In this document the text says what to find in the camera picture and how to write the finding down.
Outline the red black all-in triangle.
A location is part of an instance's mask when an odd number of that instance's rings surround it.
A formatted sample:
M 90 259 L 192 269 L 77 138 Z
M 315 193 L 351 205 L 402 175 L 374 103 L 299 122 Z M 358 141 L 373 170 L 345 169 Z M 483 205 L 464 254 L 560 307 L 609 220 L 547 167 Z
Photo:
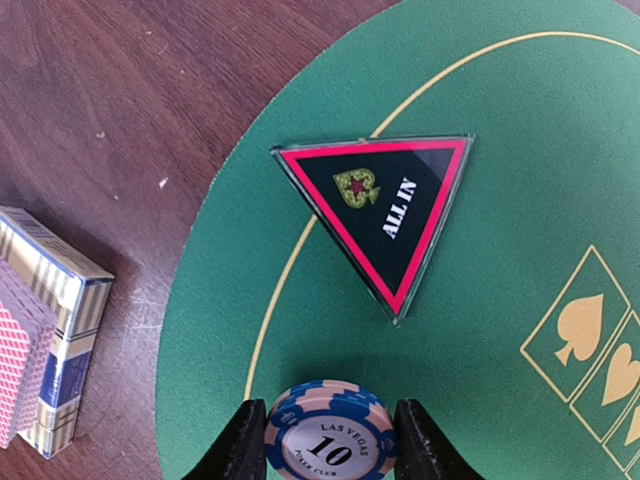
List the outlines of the red black all-in triangle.
M 471 135 L 275 146 L 271 154 L 395 325 L 457 194 Z

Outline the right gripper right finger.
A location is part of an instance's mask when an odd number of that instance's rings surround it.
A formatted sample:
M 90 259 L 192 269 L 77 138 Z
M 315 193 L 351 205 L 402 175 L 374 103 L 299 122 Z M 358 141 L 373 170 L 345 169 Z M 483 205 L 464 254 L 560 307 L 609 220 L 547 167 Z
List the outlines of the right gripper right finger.
M 483 480 L 416 399 L 400 400 L 394 413 L 400 480 Z

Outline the blue tan ten chip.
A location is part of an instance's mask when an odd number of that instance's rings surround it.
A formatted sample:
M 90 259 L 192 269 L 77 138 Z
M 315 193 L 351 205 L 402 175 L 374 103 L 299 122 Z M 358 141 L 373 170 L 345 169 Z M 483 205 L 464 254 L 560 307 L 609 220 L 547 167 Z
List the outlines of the blue tan ten chip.
M 398 457 L 383 401 L 340 380 L 314 380 L 285 391 L 267 417 L 264 445 L 284 479 L 382 479 Z

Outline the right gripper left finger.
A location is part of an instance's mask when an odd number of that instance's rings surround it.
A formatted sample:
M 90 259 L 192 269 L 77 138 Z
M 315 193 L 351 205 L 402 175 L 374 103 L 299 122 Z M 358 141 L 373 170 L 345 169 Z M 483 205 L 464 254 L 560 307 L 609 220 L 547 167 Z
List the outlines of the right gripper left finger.
M 245 400 L 184 480 L 265 480 L 266 406 Z

